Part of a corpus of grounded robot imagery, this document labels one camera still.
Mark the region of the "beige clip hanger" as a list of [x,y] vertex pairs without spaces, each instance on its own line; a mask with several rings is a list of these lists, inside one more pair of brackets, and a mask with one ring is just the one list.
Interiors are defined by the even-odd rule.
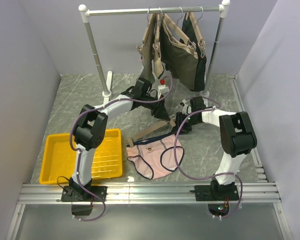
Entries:
[[175,115],[171,115],[169,117],[169,121],[166,120],[160,120],[158,122],[153,123],[152,125],[150,125],[149,127],[147,127],[146,129],[136,133],[134,136],[130,136],[127,138],[127,143],[130,147],[134,147],[134,140],[139,140],[149,134],[151,134],[152,132],[166,126],[166,125],[170,125],[172,128],[176,126],[175,123],[175,119],[176,116]]

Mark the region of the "pink underwear navy trim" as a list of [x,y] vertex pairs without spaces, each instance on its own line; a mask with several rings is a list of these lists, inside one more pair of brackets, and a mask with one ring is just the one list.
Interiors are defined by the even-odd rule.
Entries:
[[176,135],[167,133],[134,142],[126,146],[127,160],[136,172],[147,180],[166,177],[175,172],[185,155]]

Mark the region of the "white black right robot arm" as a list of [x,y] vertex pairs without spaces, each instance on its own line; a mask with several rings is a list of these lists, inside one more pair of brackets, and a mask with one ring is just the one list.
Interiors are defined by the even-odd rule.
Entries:
[[187,133],[193,125],[205,123],[219,128],[223,155],[210,185],[196,185],[197,202],[239,201],[242,189],[235,184],[242,161],[257,146],[257,137],[246,111],[230,112],[207,106],[202,97],[184,99],[176,114],[177,133]]

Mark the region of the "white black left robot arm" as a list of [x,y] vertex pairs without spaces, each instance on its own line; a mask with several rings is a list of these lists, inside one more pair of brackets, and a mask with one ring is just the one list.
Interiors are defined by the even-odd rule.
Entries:
[[76,159],[74,172],[65,191],[67,195],[78,201],[102,201],[101,197],[92,192],[92,165],[95,151],[104,140],[109,120],[143,107],[149,109],[153,117],[170,121],[165,99],[171,88],[167,87],[163,93],[157,93],[156,97],[151,95],[151,90],[150,81],[138,78],[134,86],[130,86],[110,102],[97,106],[86,104],[82,107],[69,136],[69,144],[76,152]]

